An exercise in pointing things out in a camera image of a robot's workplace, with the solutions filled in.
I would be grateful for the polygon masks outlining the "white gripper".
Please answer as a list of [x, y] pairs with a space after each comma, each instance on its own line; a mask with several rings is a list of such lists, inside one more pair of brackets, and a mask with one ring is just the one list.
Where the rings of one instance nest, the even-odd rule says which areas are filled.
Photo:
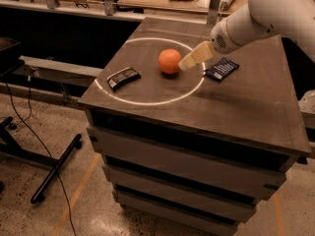
[[278, 33], [261, 20], [265, 11], [248, 3], [217, 23], [210, 41], [203, 41], [178, 63], [182, 71], [191, 69], [220, 54], [231, 53], [253, 41], [270, 38]]

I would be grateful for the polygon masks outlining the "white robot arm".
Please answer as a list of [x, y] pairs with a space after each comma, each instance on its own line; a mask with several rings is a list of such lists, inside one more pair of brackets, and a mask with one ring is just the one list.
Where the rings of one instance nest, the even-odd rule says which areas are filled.
[[216, 53], [228, 54], [276, 34], [290, 38], [315, 61], [314, 0], [248, 0], [243, 7], [216, 23], [210, 39], [187, 54], [179, 62], [179, 68], [188, 70]]

